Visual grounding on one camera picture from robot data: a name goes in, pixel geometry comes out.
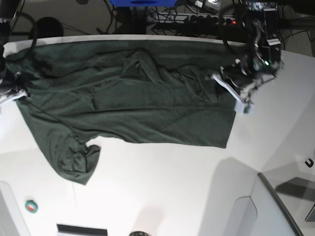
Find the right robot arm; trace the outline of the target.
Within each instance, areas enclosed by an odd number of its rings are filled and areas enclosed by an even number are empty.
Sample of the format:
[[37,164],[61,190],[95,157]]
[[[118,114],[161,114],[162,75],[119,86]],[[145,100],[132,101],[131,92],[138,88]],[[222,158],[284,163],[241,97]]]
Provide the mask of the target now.
[[[0,2],[0,105],[3,106],[8,102],[28,97],[31,95],[27,92],[22,80],[21,73],[13,73],[10,71],[7,63],[19,63],[31,56],[38,39],[38,30],[35,20],[27,13],[18,10],[24,6],[23,0],[2,0]],[[18,59],[7,59],[4,56],[4,46],[16,32],[12,31],[10,22],[18,18],[25,18],[33,26],[33,39],[29,49]]]

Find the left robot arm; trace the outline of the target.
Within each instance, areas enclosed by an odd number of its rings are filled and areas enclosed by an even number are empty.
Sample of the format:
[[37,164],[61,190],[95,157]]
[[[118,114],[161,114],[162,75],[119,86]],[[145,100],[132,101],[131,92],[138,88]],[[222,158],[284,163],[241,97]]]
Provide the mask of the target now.
[[[225,37],[223,18],[230,10],[234,10],[236,23],[246,34],[247,43],[240,49],[233,49]],[[275,79],[283,67],[278,17],[276,6],[261,0],[241,0],[219,11],[222,42],[236,59],[233,64],[220,67],[210,78],[234,97],[236,106],[250,107],[252,94],[267,83],[264,77],[267,76],[268,81]]]

